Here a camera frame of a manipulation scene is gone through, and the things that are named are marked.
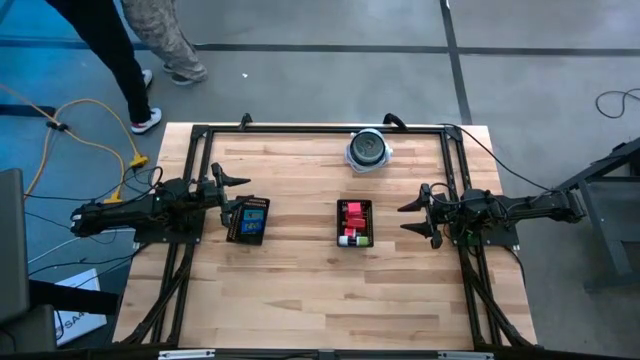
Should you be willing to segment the black aluminium table frame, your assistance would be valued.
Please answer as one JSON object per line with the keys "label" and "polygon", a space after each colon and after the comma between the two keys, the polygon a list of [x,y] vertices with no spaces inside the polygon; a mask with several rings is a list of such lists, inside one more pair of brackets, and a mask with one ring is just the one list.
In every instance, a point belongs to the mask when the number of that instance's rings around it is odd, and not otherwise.
{"label": "black aluminium table frame", "polygon": [[[196,175],[218,162],[250,182],[230,196],[270,202],[259,246],[226,239],[217,210],[191,249],[189,279],[169,301],[155,337],[182,347],[470,349],[505,335],[463,283],[459,250],[432,249],[398,212],[420,186],[441,192],[501,192],[484,126],[388,126],[391,162],[354,172],[344,153],[353,124],[171,123],[158,162],[168,176]],[[339,248],[337,201],[373,203],[374,246]]]}

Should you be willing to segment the black metal stand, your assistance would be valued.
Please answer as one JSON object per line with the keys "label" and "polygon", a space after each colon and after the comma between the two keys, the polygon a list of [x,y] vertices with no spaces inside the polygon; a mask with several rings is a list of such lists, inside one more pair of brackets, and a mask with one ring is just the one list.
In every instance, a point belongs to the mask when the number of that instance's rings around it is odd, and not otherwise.
{"label": "black metal stand", "polygon": [[605,157],[560,184],[578,191],[595,235],[606,249],[611,272],[584,283],[588,292],[640,285],[627,244],[640,245],[640,137],[614,147]]}

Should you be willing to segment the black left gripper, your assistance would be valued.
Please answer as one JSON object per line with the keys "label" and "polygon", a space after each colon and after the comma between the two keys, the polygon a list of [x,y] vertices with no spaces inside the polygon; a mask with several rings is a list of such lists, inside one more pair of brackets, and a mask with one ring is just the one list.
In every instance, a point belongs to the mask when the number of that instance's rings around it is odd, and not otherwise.
{"label": "black left gripper", "polygon": [[197,185],[197,205],[200,209],[220,208],[221,223],[224,227],[229,227],[234,211],[241,207],[246,198],[228,200],[225,187],[247,184],[250,179],[227,175],[218,162],[211,165],[211,170],[215,180],[206,180]]}

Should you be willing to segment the white printed box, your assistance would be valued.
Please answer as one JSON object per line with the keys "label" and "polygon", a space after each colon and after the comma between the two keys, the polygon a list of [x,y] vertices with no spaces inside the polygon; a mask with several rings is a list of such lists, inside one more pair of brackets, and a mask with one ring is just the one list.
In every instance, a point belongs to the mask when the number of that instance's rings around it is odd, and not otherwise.
{"label": "white printed box", "polygon": [[[57,282],[57,285],[99,291],[95,268]],[[107,323],[105,315],[54,310],[56,345],[58,347],[84,336]]]}

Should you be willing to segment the person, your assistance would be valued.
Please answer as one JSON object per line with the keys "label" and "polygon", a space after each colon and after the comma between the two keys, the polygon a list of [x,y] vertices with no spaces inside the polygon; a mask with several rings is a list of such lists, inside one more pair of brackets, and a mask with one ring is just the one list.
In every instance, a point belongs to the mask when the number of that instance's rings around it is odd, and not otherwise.
{"label": "person", "polygon": [[113,0],[45,0],[75,30],[111,71],[128,108],[131,132],[141,135],[162,120],[159,108],[149,106],[151,70],[137,62],[134,47]]}
{"label": "person", "polygon": [[174,84],[187,86],[208,77],[193,44],[184,35],[175,0],[120,0],[135,35],[163,62]]}

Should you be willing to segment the silver aluminium bracket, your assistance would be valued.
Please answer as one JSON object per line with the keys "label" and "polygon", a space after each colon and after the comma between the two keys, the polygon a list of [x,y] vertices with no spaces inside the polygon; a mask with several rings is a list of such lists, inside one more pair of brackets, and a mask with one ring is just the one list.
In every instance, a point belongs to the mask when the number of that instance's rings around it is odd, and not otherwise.
{"label": "silver aluminium bracket", "polygon": [[471,351],[439,351],[438,360],[495,360],[493,353]]}
{"label": "silver aluminium bracket", "polygon": [[157,360],[201,360],[214,359],[214,349],[181,349],[160,351]]}

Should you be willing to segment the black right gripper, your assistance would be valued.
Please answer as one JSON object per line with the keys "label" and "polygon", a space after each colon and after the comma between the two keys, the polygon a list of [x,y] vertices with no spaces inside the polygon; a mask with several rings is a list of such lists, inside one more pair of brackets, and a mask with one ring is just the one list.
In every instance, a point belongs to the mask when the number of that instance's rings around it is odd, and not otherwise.
{"label": "black right gripper", "polygon": [[464,220],[465,205],[465,199],[448,199],[445,193],[433,193],[430,186],[423,183],[417,198],[397,211],[416,212],[429,207],[429,222],[401,224],[400,227],[422,235],[430,240],[432,249],[439,249],[443,243],[441,227],[446,228],[449,235],[464,235],[468,230]]}

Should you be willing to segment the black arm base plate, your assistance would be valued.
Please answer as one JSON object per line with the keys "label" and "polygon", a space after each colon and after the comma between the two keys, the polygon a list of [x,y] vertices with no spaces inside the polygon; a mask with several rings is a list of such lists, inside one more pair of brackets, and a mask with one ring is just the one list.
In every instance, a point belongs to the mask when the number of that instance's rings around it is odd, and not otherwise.
{"label": "black arm base plate", "polygon": [[472,225],[454,223],[450,226],[451,241],[458,246],[518,246],[514,225],[483,222]]}
{"label": "black arm base plate", "polygon": [[138,243],[197,244],[201,241],[206,212],[171,214],[160,222],[134,226]]}

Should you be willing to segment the grey flat monitor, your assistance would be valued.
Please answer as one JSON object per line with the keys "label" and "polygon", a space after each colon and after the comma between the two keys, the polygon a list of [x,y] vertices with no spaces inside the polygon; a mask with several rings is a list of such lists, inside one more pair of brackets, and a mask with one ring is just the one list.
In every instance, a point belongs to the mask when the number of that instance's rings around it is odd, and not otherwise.
{"label": "grey flat monitor", "polygon": [[0,171],[0,323],[29,308],[23,174]]}

